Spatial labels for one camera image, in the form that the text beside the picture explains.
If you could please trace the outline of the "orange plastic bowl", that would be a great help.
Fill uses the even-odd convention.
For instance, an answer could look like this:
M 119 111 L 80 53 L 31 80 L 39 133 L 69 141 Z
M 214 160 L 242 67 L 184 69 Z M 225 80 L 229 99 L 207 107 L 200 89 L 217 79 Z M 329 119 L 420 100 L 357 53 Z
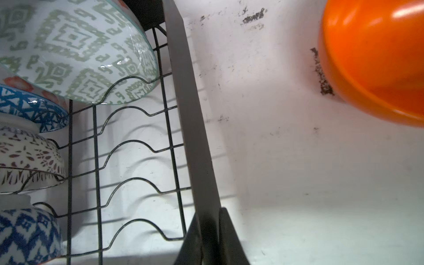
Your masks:
M 423 1 L 327 1 L 319 59 L 345 102 L 379 119 L 423 127 Z

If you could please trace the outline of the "red orange patterned bowl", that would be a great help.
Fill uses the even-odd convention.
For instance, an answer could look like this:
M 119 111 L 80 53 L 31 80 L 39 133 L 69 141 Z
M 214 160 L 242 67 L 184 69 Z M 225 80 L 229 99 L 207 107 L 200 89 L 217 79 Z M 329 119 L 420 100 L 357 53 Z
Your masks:
M 1 195 L 2 265 L 42 265 L 62 252 L 56 217 L 33 206 L 28 195 Z

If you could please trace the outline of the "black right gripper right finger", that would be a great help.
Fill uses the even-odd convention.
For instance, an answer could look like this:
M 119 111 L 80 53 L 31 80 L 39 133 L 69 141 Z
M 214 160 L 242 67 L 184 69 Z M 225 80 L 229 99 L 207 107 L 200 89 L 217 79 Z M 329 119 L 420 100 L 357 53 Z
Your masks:
M 219 210 L 219 253 L 222 265 L 250 265 L 226 208 Z

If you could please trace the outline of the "green patterned bowl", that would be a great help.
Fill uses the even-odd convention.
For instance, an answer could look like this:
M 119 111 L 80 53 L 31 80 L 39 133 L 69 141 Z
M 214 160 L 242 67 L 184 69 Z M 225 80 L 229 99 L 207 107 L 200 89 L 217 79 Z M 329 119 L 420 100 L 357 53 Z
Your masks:
M 67 99 L 113 105 L 146 96 L 160 76 L 123 1 L 2 1 L 1 70 Z

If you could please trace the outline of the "black wire dish rack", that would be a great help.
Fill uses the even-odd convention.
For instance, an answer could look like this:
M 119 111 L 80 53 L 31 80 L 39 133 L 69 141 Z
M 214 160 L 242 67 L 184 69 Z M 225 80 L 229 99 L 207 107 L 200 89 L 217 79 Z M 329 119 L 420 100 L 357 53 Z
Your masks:
M 47 138 L 68 177 L 34 193 L 61 224 L 55 265 L 174 265 L 197 213 L 202 265 L 221 265 L 218 187 L 183 18 L 174 1 L 129 1 L 159 61 L 151 95 L 108 106 L 70 101 Z

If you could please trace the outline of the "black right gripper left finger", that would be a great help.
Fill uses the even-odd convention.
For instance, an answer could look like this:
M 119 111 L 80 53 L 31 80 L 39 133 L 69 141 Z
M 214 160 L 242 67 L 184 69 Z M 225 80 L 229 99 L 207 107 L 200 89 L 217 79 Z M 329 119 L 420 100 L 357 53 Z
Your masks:
M 197 213 L 194 214 L 174 265 L 201 265 L 202 238 Z

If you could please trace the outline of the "brown white patterned bowl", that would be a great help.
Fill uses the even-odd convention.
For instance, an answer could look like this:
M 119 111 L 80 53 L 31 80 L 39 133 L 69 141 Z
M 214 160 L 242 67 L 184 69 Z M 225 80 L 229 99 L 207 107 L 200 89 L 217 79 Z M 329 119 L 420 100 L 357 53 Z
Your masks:
M 30 120 L 1 114 L 1 193 L 45 189 L 65 181 L 60 151 L 39 131 Z

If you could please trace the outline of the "blue triangle patterned bowl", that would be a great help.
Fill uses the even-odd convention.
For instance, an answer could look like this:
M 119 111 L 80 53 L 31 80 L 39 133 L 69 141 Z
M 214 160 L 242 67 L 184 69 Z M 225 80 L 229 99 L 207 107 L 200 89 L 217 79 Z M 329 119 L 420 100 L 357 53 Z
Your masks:
M 27 119 L 43 133 L 63 129 L 69 123 L 64 97 L 37 88 L 18 76 L 1 77 L 1 113 Z

